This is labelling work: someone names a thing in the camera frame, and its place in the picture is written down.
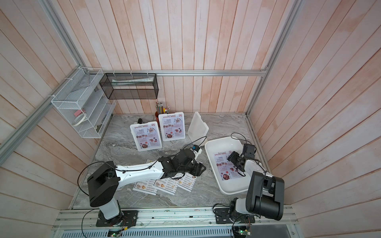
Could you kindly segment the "dim sum inn menu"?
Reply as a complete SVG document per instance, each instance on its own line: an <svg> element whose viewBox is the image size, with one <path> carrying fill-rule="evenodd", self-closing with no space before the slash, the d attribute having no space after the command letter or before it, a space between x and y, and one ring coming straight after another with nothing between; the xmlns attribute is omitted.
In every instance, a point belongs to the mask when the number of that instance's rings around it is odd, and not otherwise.
<svg viewBox="0 0 381 238"><path fill-rule="evenodd" d="M171 178L157 179L153 187L170 195L174 195L178 188L178 181Z"/></svg>
<svg viewBox="0 0 381 238"><path fill-rule="evenodd" d="M138 181L135 183L133 191L142 192L150 195L156 195L158 189L154 186L154 183L154 179Z"/></svg>
<svg viewBox="0 0 381 238"><path fill-rule="evenodd" d="M178 180L178 188L181 188L187 192L191 192L196 182L196 179L196 176L190 173L185 173L185 175Z"/></svg>

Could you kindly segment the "Dim Sum Inn menu front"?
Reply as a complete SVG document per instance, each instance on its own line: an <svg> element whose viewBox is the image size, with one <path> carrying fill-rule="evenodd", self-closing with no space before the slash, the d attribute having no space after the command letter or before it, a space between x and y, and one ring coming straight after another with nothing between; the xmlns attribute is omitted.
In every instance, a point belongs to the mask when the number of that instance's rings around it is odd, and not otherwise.
<svg viewBox="0 0 381 238"><path fill-rule="evenodd" d="M181 188L187 192L191 192L196 182L196 179L196 176L190 173L185 173L185 175L178 180L178 188Z"/></svg>

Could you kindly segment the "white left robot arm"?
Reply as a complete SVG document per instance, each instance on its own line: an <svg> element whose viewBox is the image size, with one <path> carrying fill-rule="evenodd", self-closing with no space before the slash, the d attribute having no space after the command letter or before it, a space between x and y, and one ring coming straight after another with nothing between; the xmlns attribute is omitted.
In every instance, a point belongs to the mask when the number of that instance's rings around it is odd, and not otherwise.
<svg viewBox="0 0 381 238"><path fill-rule="evenodd" d="M196 160L200 153L201 148L194 145L146 164L117 166L113 161L104 162L87 179L90 206L99 208L106 220L120 217L122 211L115 199L117 189L149 179L177 181L185 175L199 177L206 170L206 166Z"/></svg>

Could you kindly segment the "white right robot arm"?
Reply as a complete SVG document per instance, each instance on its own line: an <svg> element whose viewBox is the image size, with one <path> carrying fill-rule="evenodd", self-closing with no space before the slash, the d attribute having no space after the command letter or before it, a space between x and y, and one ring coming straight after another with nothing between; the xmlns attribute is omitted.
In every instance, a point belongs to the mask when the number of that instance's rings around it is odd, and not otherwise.
<svg viewBox="0 0 381 238"><path fill-rule="evenodd" d="M272 175L260 160L255 158L257 148L250 143L243 145L242 153L232 152L227 158L241 176L249 176L250 183L245 198L234 198L230 202L230 219L247 219L256 214L276 221L284 211L284 180Z"/></svg>

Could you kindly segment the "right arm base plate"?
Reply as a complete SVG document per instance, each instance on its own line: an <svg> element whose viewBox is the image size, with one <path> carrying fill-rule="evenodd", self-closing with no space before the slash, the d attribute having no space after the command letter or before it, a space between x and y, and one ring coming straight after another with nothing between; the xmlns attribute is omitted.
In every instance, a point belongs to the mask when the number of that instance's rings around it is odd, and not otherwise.
<svg viewBox="0 0 381 238"><path fill-rule="evenodd" d="M227 207L213 208L213 213L217 224L253 224L256 222L253 214L241 214L235 211L231 212Z"/></svg>

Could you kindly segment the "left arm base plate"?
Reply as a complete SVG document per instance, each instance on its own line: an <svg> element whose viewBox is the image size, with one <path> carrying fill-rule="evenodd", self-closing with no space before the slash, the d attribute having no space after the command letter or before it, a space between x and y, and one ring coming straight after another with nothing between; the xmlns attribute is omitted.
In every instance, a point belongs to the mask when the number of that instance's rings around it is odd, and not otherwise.
<svg viewBox="0 0 381 238"><path fill-rule="evenodd" d="M137 224L137 210L122 210L116 217L107 220L104 214L99 211L96 227L133 227Z"/></svg>

